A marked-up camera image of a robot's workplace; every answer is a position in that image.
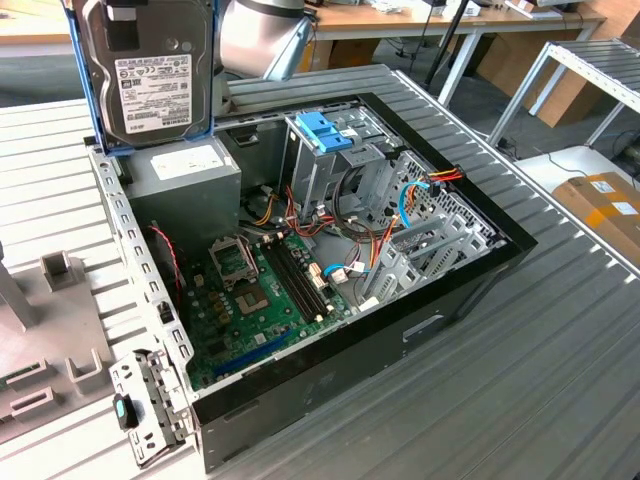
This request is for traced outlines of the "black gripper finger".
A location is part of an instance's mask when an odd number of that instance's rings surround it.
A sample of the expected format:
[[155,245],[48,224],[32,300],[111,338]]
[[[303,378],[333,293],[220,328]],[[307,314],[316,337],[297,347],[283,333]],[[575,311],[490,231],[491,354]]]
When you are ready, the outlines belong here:
[[106,35],[111,51],[131,51],[139,48],[137,7],[139,1],[106,1]]

